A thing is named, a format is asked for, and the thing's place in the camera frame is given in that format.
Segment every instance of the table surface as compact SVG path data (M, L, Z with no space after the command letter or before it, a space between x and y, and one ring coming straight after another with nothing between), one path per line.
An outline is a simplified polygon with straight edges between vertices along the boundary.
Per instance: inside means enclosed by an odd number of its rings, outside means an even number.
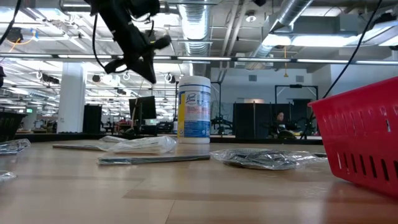
M250 170L218 161L98 166L98 151L33 143L0 157L18 178L0 185L7 224L398 223L397 201L340 180L327 162L297 170ZM256 147L323 152L323 146L179 145L177 154Z

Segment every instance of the ceiling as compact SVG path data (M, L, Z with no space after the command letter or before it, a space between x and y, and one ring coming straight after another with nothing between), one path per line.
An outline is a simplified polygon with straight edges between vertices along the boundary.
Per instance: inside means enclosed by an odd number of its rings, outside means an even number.
M83 0L65 0L64 2L84 3ZM228 17L233 6L232 0L221 1L218 5L211 7L211 24L210 24L210 55L220 56L223 41L226 35L226 26ZM253 2L247 6L247 10L254 10L256 20L254 22L247 22L243 20L238 38L233 46L233 55L236 53L249 53L257 48L262 42L262 27L266 16L277 12L282 1L267 1L265 6L258 7ZM371 11L377 0L374 1L326 1L314 0L311 6L302 14L302 16L327 16L336 17L340 14L357 14ZM396 4L396 1L384 1L385 6ZM12 18L14 9L12 6L15 1L6 1L0 3L0 35L5 31L6 26ZM186 55L183 32L181 28L180 16L176 14L158 14L153 17L155 36L161 37L168 34L172 37L172 45L157 52L157 55ZM89 54L92 55L91 37L93 35L94 19L89 12L62 12L60 9L53 7L49 8L25 8L18 13L16 24L14 27L21 27L24 40L23 45L14 45L12 42L5 41L0 46L0 52L12 53L29 53L29 54ZM141 30L149 30L151 24L137 23L134 24ZM123 54L117 43L112 41L112 35L109 29L105 26L103 20L99 18L96 32L96 51L97 54L104 55L121 55ZM353 48L336 48L336 47L297 47L288 46L286 52L283 49L274 48L271 54L274 57L288 57L288 58L327 58L327 59L346 59L347 55ZM363 59L384 59L387 47L369 46L367 49L361 49L358 53L359 58ZM58 78L62 82L62 62L59 61L33 61L21 60L12 58L0 58L0 64L4 67L7 75L6 83L13 85L29 85L29 86L48 86L48 83L40 81L37 77L40 73ZM92 81L93 75L103 75L102 68L96 62L83 62L83 66L87 71L87 92L86 101L94 103L102 103L104 108L113 110L112 114L127 113L128 105L126 99L117 99L110 102L109 99L99 98L99 96L117 97L119 94L116 90L94 90L91 87L106 86L105 83L95 83ZM284 64L275 63L273 69L278 70L284 68ZM311 64L291 64L289 68L302 68L311 71L313 65ZM178 80L181 75L189 74L189 64L187 63L155 63L154 69L157 76L157 84L151 86L147 81L143 82L143 87L146 90L127 91L127 96L148 96L155 95L159 100L159 108L166 110L163 115L172 116L174 112L175 84L165 81L167 74L174 75ZM119 87L137 87L141 85L142 78L134 72L128 72L127 75L120 74L120 78L113 77L114 80L119 80ZM148 88L158 88L162 91L149 91ZM7 100L5 98L28 98L26 92L28 91L34 98L40 99L40 94L46 96L41 102L45 105L47 102L51 103L51 108L43 109L43 106L38 103L29 103L26 100ZM38 106L41 108L40 112L43 114L53 114L57 112L59 99L59 87L53 85L53 88L36 88L25 91L2 90L2 97L0 104L4 107L13 106ZM163 98L167 97L170 102L163 102Z

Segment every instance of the computer monitor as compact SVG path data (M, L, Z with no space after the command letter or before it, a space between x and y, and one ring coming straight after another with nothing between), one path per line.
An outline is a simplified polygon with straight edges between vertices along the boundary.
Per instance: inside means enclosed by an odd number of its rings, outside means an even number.
M155 97L140 97L137 99L130 99L130 117L132 118L132 112L134 107L136 107L136 112L134 113L134 120L140 119L140 112L142 111L142 119L156 119L156 104Z

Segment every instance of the ventilation duct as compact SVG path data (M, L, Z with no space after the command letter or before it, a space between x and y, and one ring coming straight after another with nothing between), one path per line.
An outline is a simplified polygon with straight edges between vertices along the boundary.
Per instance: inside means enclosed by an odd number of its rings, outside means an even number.
M300 17L300 15L306 10L306 8L309 7L312 1L313 0L283 1L280 7L280 11L278 11L277 13L276 20L271 22L270 17L267 18L266 22L268 22L269 25L266 34L283 27L292 26L293 23ZM269 54L269 52L271 52L274 47L275 46L260 44L260 46L251 54L251 57L264 58ZM256 68L259 68L258 63L246 64L246 69L248 70L253 70Z
M189 56L208 56L208 44L200 41L208 40L210 7L204 4L182 4L178 8L182 17L184 39L197 41L185 43L187 54ZM206 76L206 64L191 63L190 75Z

